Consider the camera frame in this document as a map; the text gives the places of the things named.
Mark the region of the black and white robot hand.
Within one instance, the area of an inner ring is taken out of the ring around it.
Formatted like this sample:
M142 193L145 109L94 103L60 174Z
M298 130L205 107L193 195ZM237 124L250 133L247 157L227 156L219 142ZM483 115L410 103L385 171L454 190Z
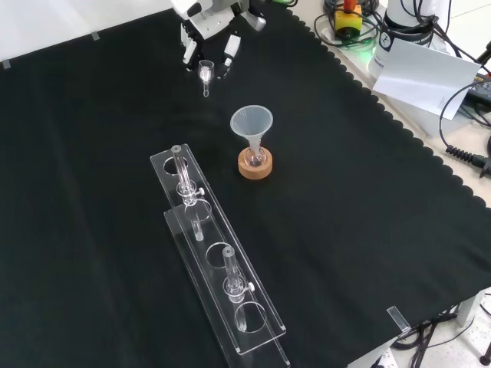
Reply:
M183 64L192 71L204 59L203 43L246 13L249 1L173 1L173 10L180 17L181 45L185 48Z

